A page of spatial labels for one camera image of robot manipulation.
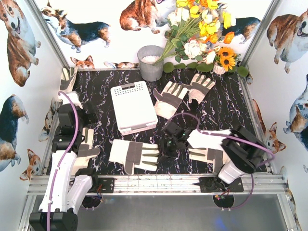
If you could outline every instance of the dog picture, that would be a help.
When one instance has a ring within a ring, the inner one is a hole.
[[[29,117],[24,108],[23,102],[16,96],[10,96],[3,104],[0,113],[0,172],[10,163],[13,167],[15,161],[20,164],[20,155],[16,153],[18,119],[26,119],[29,123]]]
[[[261,128],[262,128],[263,135],[264,135],[264,141],[265,141],[264,144],[266,145],[266,147],[269,150],[271,150],[274,154],[286,149],[287,146],[281,143],[277,138],[277,134],[276,134],[277,123],[276,122],[273,123],[270,129],[267,130],[263,122],[263,119],[262,119],[260,108],[255,100],[253,100],[253,102],[254,102],[255,110],[257,112],[260,124],[261,124]]]
[[[110,25],[102,22],[92,23],[72,23],[66,18],[64,10],[54,10],[50,3],[41,9],[45,21],[53,28],[57,37],[64,43],[81,52],[80,47],[97,39],[105,42],[105,47],[110,44],[109,27]]]
[[[39,64],[35,54],[40,41],[35,40],[31,26],[15,1],[0,0],[0,20],[9,32],[7,53],[10,73],[14,82],[23,87],[30,77],[31,64]]]
[[[57,110],[57,104],[56,104],[55,98],[53,98],[51,100],[50,109],[48,113],[46,114],[45,125],[43,127],[42,132],[40,133],[38,137],[38,141],[42,142],[42,141],[48,140],[50,128],[52,126],[52,121],[53,121],[54,114],[56,113],[56,110]]]
[[[158,34],[167,23],[168,15],[175,11],[175,0],[134,0],[120,16],[123,30],[139,31],[149,27],[154,34]]]
[[[75,66],[80,67],[81,69],[94,69],[94,63],[93,58],[91,55],[89,55],[86,60],[81,61],[76,58],[71,57],[72,62],[75,64]]]
[[[35,155],[35,153],[31,149],[28,149],[28,157],[29,165],[27,169],[20,175],[19,179],[21,180],[31,180],[32,176],[36,176],[39,174],[40,167],[42,165],[40,157],[38,155]]]
[[[308,75],[306,76],[306,88],[292,104],[290,121],[285,123],[287,128],[284,128],[283,131],[286,134],[294,133],[308,151]]]
[[[301,16],[285,14],[276,17],[267,30],[270,46],[274,46],[275,64],[279,58],[286,62],[284,70],[290,72],[291,63],[300,59],[308,51],[308,10]]]
[[[139,63],[130,63],[130,62],[121,62],[121,63],[112,63],[112,62],[104,62],[104,65],[108,68],[138,68]]]

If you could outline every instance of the dog face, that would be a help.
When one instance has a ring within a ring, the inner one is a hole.
[[[71,57],[72,62],[75,64],[75,66],[78,66],[82,69],[94,69],[94,63],[93,58],[91,55],[89,55],[86,60],[81,61],[76,58]]]
[[[25,15],[13,0],[0,1],[0,19],[5,23],[8,32],[15,37],[22,37],[28,30],[27,23],[23,23]]]
[[[287,146],[281,143],[277,139],[276,135],[277,123],[275,122],[269,130],[267,130],[264,134],[265,136],[265,145],[268,149],[270,149],[274,154],[284,150]]]
[[[51,128],[51,125],[52,125],[52,121],[53,121],[53,117],[54,117],[54,114],[56,112],[56,109],[57,109],[56,100],[55,100],[55,98],[53,98],[51,100],[51,105],[50,105],[49,111],[46,114],[45,125],[43,127],[42,132],[40,133],[40,135],[38,137],[38,141],[42,142],[42,141],[46,141],[48,139],[50,128]]]
[[[308,37],[308,10],[304,12],[300,17],[300,25],[297,31],[297,36]]]
[[[60,31],[65,28],[66,20],[65,17],[67,13],[63,10],[54,10],[50,3],[47,3],[47,6],[41,9],[45,21],[52,26],[56,31]]]
[[[38,175],[41,167],[41,160],[38,155],[28,149],[28,157],[29,157],[29,166],[27,169],[20,175],[19,179],[21,180],[30,180],[32,176]]]

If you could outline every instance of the yellow flower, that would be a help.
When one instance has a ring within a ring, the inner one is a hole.
[[[187,0],[177,0],[177,4],[180,7],[184,7],[184,6],[187,6],[188,1]]]
[[[223,68],[228,71],[229,69],[232,70],[235,66],[235,60],[231,56],[221,56],[220,57],[220,64]]]
[[[191,12],[191,17],[192,18],[198,18],[199,15],[199,7],[198,6],[192,6],[191,9],[190,9],[190,12]]]

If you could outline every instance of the work glove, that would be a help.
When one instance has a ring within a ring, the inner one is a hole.
[[[228,155],[221,150],[211,148],[188,149],[189,158],[202,162],[212,163],[213,172],[219,172],[222,166],[230,161]]]
[[[177,111],[187,91],[187,88],[184,88],[182,85],[170,81],[161,94],[154,89],[153,95],[157,99],[154,106],[156,114],[163,118],[170,119]]]
[[[157,144],[114,140],[109,161],[124,165],[124,171],[128,175],[133,175],[135,167],[156,171],[158,155]]]
[[[189,90],[188,102],[191,103],[195,99],[200,104],[214,85],[215,82],[205,75],[195,74],[190,85],[183,84]]]

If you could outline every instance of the black marble surface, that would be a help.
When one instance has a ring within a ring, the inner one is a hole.
[[[152,92],[157,88],[161,92],[168,81],[189,84],[196,71],[190,69],[175,70],[165,74],[157,82],[146,82],[153,103],[156,102]],[[221,130],[235,127],[238,124],[245,126],[253,134],[254,129],[249,112],[244,101],[241,85],[236,75],[210,75],[216,84],[206,95],[204,101],[198,105],[196,102],[188,104],[188,95],[179,106],[177,112],[189,112],[197,115],[201,120],[201,129]],[[80,71],[74,90],[79,94],[81,103],[91,101],[99,119],[97,124],[89,126],[94,129],[95,148],[100,148],[98,157],[90,160],[89,167],[93,167],[99,174],[124,174],[123,166],[108,162],[113,139],[122,139],[117,129],[115,112],[112,104],[110,89],[112,87],[141,81],[139,70],[107,70],[107,71]],[[175,119],[181,127],[195,126],[196,122],[187,116]],[[159,143],[163,132],[162,127],[166,119],[158,116],[156,129],[127,135],[128,141],[145,143]],[[212,164],[190,160],[186,150],[179,152],[176,161],[165,161],[158,165],[156,172],[135,169],[135,174],[187,174],[211,173]]]

